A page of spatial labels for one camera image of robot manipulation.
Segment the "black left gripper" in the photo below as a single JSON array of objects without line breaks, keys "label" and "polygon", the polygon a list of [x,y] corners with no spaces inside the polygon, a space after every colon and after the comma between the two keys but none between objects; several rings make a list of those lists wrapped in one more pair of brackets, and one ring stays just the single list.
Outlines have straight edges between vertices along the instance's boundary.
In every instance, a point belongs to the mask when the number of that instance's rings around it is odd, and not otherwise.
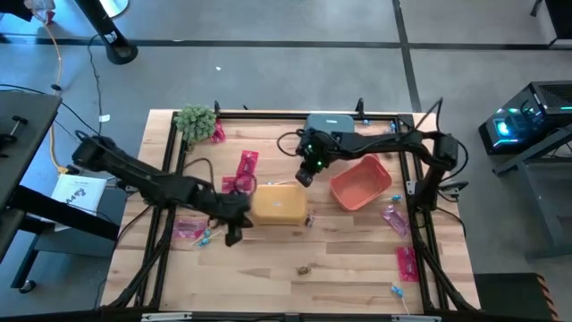
[{"label": "black left gripper", "polygon": [[224,238],[227,247],[242,241],[242,228],[254,226],[247,217],[250,209],[250,197],[244,193],[208,193],[207,215],[228,225]]}]

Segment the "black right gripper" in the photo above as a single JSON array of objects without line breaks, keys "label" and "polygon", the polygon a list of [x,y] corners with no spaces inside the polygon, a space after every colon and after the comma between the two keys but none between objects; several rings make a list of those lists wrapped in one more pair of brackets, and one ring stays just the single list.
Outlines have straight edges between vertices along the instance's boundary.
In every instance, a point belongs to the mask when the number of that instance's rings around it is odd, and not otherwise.
[{"label": "black right gripper", "polygon": [[296,134],[300,138],[296,155],[302,157],[302,162],[295,178],[303,186],[310,186],[315,174],[327,168],[333,161],[341,159],[341,133],[310,128],[298,129]]}]

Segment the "yellow plastic bin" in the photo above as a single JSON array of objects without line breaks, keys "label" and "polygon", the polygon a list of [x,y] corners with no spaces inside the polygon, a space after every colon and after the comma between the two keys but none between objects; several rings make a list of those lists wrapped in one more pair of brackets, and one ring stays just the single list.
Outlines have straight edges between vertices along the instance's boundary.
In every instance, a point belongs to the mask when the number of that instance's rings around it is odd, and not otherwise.
[{"label": "yellow plastic bin", "polygon": [[259,185],[251,198],[250,217],[256,225],[304,225],[305,188],[299,184]]}]

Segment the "red candy packet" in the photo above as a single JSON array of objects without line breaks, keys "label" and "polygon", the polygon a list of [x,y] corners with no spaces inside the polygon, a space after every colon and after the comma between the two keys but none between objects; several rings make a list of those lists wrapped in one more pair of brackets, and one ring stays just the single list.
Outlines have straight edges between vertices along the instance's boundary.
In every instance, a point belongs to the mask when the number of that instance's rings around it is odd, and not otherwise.
[{"label": "red candy packet", "polygon": [[417,283],[419,274],[417,271],[415,250],[410,246],[398,247],[396,249],[398,260],[398,271],[402,282]]},{"label": "red candy packet", "polygon": [[214,123],[214,133],[210,140],[213,143],[222,143],[226,140],[226,135],[223,129],[223,124],[220,119],[216,119]]},{"label": "red candy packet", "polygon": [[252,150],[243,150],[236,170],[236,176],[254,175],[259,153]]},{"label": "red candy packet", "polygon": [[253,179],[250,176],[224,176],[222,181],[222,193],[246,193],[253,190]]}]

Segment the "dark grey-blue plastic bin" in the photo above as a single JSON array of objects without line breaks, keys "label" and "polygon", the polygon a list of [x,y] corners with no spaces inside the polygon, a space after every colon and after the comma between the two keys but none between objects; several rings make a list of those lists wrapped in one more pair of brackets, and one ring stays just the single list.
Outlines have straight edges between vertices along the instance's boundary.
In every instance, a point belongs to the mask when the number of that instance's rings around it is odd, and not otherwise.
[{"label": "dark grey-blue plastic bin", "polygon": [[327,133],[354,132],[355,122],[351,116],[345,114],[310,114],[306,119],[304,129],[315,129]]}]

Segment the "pink translucent candy packet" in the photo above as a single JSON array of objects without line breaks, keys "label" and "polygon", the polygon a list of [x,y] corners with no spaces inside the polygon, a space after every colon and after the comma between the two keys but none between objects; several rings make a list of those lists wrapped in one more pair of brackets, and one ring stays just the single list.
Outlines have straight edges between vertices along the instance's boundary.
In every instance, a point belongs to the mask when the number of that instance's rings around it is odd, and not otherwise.
[{"label": "pink translucent candy packet", "polygon": [[393,205],[389,205],[383,212],[382,218],[392,227],[395,233],[403,238],[409,233],[409,223]]},{"label": "pink translucent candy packet", "polygon": [[197,239],[203,235],[205,229],[206,220],[204,219],[176,219],[172,236],[174,238]]}]

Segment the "orange plastic bin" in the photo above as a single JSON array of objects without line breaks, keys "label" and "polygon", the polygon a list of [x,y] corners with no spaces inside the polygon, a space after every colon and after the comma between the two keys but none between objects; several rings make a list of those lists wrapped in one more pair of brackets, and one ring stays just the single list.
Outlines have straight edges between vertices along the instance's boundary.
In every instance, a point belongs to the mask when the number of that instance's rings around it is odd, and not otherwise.
[{"label": "orange plastic bin", "polygon": [[367,155],[347,171],[333,176],[330,190],[347,211],[361,209],[392,186],[392,178],[376,156]]}]

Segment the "green potted artificial plant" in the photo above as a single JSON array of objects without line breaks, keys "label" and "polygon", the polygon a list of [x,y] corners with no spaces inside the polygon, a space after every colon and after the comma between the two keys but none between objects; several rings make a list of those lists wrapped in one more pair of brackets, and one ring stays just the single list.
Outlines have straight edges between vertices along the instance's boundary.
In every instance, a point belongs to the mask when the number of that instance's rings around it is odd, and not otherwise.
[{"label": "green potted artificial plant", "polygon": [[210,139],[215,133],[215,122],[215,112],[202,105],[187,105],[174,117],[177,130],[188,143]]}]

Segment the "white paper booklet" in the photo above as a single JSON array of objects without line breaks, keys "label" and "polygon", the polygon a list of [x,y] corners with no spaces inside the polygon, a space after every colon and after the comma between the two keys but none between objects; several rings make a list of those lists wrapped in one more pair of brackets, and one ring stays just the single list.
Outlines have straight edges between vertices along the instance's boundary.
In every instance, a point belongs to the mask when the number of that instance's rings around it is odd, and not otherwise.
[{"label": "white paper booklet", "polygon": [[95,215],[106,184],[105,179],[61,174],[51,198]]}]

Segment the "black pole stand base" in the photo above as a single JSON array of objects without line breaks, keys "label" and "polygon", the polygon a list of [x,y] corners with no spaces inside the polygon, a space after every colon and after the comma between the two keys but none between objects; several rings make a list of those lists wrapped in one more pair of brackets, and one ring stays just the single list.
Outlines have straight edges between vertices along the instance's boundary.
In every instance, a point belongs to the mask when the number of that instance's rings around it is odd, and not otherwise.
[{"label": "black pole stand base", "polygon": [[74,0],[84,13],[105,47],[106,56],[113,64],[127,64],[134,60],[138,49],[123,36],[113,22],[128,8],[130,0]]}]

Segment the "black desktop computer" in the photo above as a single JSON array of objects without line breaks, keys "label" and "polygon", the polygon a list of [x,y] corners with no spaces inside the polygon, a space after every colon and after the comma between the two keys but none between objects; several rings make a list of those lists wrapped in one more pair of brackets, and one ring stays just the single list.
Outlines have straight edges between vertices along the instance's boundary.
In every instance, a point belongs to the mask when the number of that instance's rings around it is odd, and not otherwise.
[{"label": "black desktop computer", "polygon": [[532,81],[478,132],[488,155],[517,154],[572,123],[572,80]]}]

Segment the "black desk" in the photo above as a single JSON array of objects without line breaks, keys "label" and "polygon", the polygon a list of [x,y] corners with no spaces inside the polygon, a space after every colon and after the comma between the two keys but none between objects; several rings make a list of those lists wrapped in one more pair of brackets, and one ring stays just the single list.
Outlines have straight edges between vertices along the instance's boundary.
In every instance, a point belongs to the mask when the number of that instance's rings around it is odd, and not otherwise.
[{"label": "black desk", "polygon": [[36,243],[55,223],[115,241],[119,225],[21,185],[62,100],[55,95],[0,91],[0,262],[20,230],[35,237],[11,287],[34,290],[28,274],[39,254]]}]

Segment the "black mat with hazard stripes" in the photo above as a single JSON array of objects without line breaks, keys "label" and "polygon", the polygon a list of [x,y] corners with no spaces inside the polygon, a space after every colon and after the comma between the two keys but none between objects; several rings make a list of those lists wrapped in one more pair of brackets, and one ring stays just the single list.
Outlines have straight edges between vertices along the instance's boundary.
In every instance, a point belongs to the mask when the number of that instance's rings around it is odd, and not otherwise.
[{"label": "black mat with hazard stripes", "polygon": [[488,314],[560,321],[544,277],[537,273],[475,274],[481,308]]}]

